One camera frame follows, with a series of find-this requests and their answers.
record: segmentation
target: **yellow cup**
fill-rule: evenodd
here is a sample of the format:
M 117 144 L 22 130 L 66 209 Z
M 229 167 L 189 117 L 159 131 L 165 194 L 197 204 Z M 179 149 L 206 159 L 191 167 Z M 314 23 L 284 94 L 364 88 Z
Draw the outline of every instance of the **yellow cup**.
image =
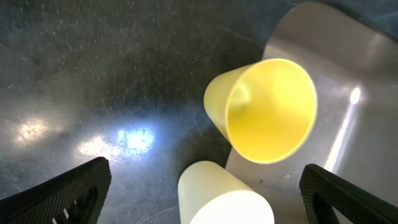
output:
M 317 94 L 306 71 L 286 59 L 269 59 L 214 78 L 205 110 L 244 158 L 270 164 L 292 155 L 317 115 Z

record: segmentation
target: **plastic cup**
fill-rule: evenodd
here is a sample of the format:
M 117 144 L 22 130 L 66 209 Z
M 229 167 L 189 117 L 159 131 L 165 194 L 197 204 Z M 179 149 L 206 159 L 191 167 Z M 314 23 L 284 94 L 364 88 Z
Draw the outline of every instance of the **plastic cup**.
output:
M 181 224 L 273 224 L 268 202 L 214 162 L 188 167 L 178 182 Z
M 207 86 L 204 104 L 240 155 L 270 164 L 289 157 L 306 140 L 317 94 L 300 65 L 275 58 L 217 76 Z

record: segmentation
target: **yellow cup rim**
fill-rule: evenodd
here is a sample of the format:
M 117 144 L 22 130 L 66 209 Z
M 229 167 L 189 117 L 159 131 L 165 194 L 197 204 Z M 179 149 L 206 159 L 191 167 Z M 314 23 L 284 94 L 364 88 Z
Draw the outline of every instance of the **yellow cup rim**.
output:
M 262 65 L 263 63 L 271 63 L 271 62 L 275 62 L 275 61 L 283 61 L 283 62 L 290 63 L 290 64 L 292 64 L 293 66 L 297 67 L 299 70 L 303 71 L 304 74 L 307 75 L 307 78 L 308 78 L 309 82 L 311 83 L 311 87 L 312 87 L 312 91 L 313 91 L 313 97 L 314 97 L 313 100 L 314 100 L 314 104 L 315 104 L 315 112 L 314 112 L 314 114 L 313 114 L 313 117 L 312 117 L 311 120 L 310 120 L 310 123 L 309 123 L 308 126 L 307 126 L 307 130 L 305 131 L 303 137 L 302 137 L 301 140 L 296 144 L 296 146 L 293 147 L 293 149 L 292 149 L 289 153 L 287 153 L 286 155 L 284 155 L 284 156 L 282 156 L 282 157 L 280 157 L 280 158 L 278 158 L 278 159 L 274 159 L 274 160 L 253 159 L 253 158 L 250 158 L 250 157 L 245 156 L 245 155 L 244 155 L 237 147 L 235 147 L 235 145 L 234 145 L 234 142 L 233 142 L 233 140 L 232 140 L 232 138 L 231 138 L 231 135 L 230 135 L 230 133 L 229 133 L 229 124 L 228 124 L 229 104 L 231 103 L 231 99 L 232 99 L 232 95 L 233 95 L 232 93 L 234 93 L 234 91 L 237 89 L 238 83 L 249 73 L 250 70 L 253 69 L 253 67 L 258 66 L 258 65 Z M 255 162 L 255 163 L 258 163 L 258 164 L 273 164 L 273 163 L 280 162 L 280 161 L 282 161 L 282 160 L 284 160 L 284 159 L 290 157 L 292 154 L 294 154 L 295 152 L 297 152 L 298 149 L 300 149 L 300 147 L 302 146 L 302 144 L 307 140 L 308 136 L 309 136 L 310 133 L 311 133 L 311 130 L 312 130 L 312 128 L 313 128 L 313 126 L 314 126 L 314 124 L 315 124 L 315 121 L 316 121 L 316 119 L 317 119 L 317 113 L 318 113 L 318 97 L 317 97 L 317 90 L 316 90 L 316 88 L 315 88 L 315 85 L 314 85 L 314 83 L 313 83 L 313 81 L 312 81 L 310 75 L 307 73 L 307 71 L 305 71 L 305 69 L 302 68 L 299 64 L 297 64 L 297 63 L 295 63 L 295 62 L 293 62 L 293 61 L 291 61 L 291 60 L 287 60 L 287 59 L 284 59 L 284 58 L 272 58 L 272 59 L 262 60 L 262 61 L 260 61 L 260 62 L 257 62 L 257 63 L 255 63 L 255 64 L 251 65 L 251 66 L 250 66 L 248 69 L 246 69 L 246 70 L 242 73 L 242 75 L 236 80 L 236 82 L 234 83 L 234 85 L 233 85 L 231 91 L 229 92 L 229 95 L 228 95 L 228 98 L 227 98 L 227 101 L 226 101 L 226 109 L 225 109 L 225 112 L 224 112 L 224 122 L 225 122 L 226 134 L 227 134 L 227 137 L 228 137 L 228 139 L 229 139 L 229 142 L 231 143 L 231 145 L 235 148 L 235 150 L 236 150 L 242 157 L 244 157 L 245 159 L 247 159 L 247 160 L 249 160 L 249 161 L 251 161 L 251 162 Z

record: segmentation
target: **metal sink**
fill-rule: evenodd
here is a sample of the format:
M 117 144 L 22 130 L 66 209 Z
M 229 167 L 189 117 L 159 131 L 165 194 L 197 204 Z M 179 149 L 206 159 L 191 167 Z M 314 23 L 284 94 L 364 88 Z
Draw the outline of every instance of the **metal sink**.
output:
M 299 180 L 318 164 L 398 206 L 398 44 L 324 4 L 294 7 L 276 26 L 264 58 L 287 58 L 310 74 L 317 121 L 293 156 L 254 164 L 235 150 L 226 169 L 262 194 L 275 223 L 308 223 Z

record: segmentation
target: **scratched surface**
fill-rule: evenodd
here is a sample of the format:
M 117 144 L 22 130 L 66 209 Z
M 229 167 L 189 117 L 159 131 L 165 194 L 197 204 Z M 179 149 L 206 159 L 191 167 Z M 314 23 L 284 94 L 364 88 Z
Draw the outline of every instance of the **scratched surface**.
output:
M 398 34 L 396 1 L 331 3 Z M 98 223 L 178 223 L 191 163 L 230 145 L 202 97 L 261 59 L 299 1 L 1 1 L 0 198 L 96 156 L 112 183 Z

